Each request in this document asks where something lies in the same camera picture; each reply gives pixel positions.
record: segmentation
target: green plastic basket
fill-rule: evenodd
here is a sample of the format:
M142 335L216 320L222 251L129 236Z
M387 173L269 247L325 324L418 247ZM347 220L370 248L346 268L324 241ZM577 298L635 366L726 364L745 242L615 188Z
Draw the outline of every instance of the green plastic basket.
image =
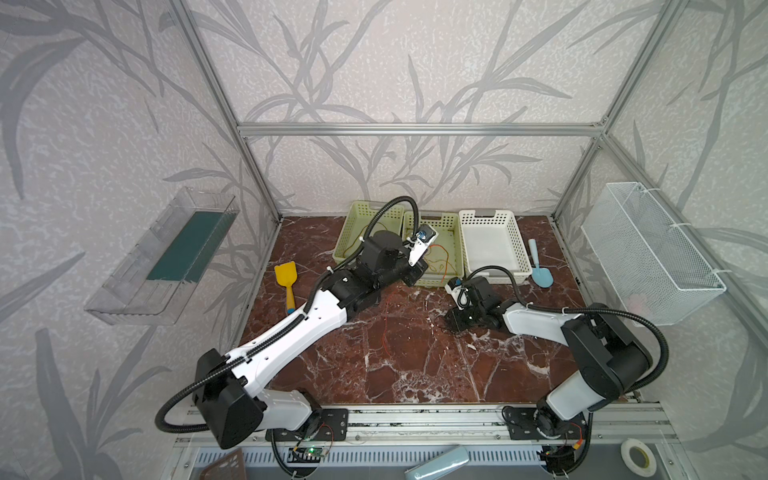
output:
M349 213L344 220L344 227L341 229L341 235L336 241L336 249L333 251L333 259L336 263L341 263L342 260L352 255L360 245L360 236L365 231L368 223L371 222L376 212L383 207L384 204L380 202L368 202L364 200L355 200L352 202L352 208L349 209ZM386 211L386 213L379 219L379 222L373 227L371 234L378 232L379 230L389 230L397 235L400 235L402 229L402 213L406 209L400 205L395 205Z
M437 240L424 256L429 269L416 282L418 286L444 286L448 280L464 276L464 256L462 255L462 229L458 214L442 212L421 212L422 223L432 227L437 233ZM413 212L407 211L402 218L402 238L405 240L413 231Z

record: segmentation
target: tape roll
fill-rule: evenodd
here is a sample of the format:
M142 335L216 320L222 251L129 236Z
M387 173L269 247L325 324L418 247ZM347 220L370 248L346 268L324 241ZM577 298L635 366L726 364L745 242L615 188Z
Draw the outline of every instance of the tape roll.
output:
M638 465L634 462L630 456L632 450L638 450L643 454L645 462L643 465ZM656 474L656 457L653 452L643 442L637 439L627 439L621 444L621 458L624 460L624 464L635 475L641 477L652 477Z

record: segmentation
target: light blue toy shovel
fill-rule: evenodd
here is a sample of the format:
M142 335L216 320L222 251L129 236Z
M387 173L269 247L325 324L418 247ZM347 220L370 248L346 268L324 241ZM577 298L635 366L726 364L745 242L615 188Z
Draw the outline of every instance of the light blue toy shovel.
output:
M552 279L552 274L549 270L540 268L538 265L538 250L536 250L536 240L531 238L528 241L528 246L531 248L531 258L533 258L533 264L535 265L531 272L531 277L533 277L533 281L536 283L536 285L539 285L541 288L549 288L554 283L554 280Z

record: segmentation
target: yellow toy shovel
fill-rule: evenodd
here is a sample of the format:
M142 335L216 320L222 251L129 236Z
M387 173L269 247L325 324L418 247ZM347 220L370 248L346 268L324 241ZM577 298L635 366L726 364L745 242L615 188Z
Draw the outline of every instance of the yellow toy shovel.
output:
M293 313L296 309L296 301L293 299L293 289L291 286L296 281L296 264L294 262L284 263L275 267L275 276L277 283L286 287L286 306L288 313Z

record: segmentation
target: white plastic basket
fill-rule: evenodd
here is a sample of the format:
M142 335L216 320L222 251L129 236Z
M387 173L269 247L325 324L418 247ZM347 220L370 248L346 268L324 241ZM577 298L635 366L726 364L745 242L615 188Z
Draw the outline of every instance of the white plastic basket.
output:
M467 273L481 266L499 265L511 271L517 283L531 275L531 262L514 213L509 210L461 210L458 216ZM511 283L503 272L495 270L478 275L486 276L489 283Z
M642 184L606 184L581 229L623 307L657 325L681 321L726 289Z

